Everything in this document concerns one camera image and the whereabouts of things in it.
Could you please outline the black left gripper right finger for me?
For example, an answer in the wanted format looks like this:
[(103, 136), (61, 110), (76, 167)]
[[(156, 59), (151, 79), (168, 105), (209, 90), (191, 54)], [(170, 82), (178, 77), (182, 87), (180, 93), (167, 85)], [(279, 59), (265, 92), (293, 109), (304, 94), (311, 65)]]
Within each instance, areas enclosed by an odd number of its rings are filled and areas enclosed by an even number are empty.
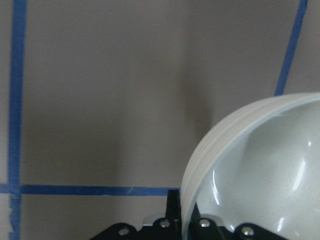
[(200, 211), (199, 211), (197, 203), (195, 203), (194, 207), (193, 207), (192, 214), (191, 214), (191, 222), (197, 223), (200, 218), (201, 218)]

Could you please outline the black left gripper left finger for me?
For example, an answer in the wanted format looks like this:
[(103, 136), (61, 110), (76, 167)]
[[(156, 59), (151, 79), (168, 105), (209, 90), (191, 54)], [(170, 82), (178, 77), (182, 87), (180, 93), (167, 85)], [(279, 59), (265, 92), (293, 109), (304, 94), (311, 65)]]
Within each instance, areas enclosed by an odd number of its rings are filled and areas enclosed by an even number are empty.
[(175, 222), (181, 221), (180, 191), (170, 189), (167, 192), (165, 217)]

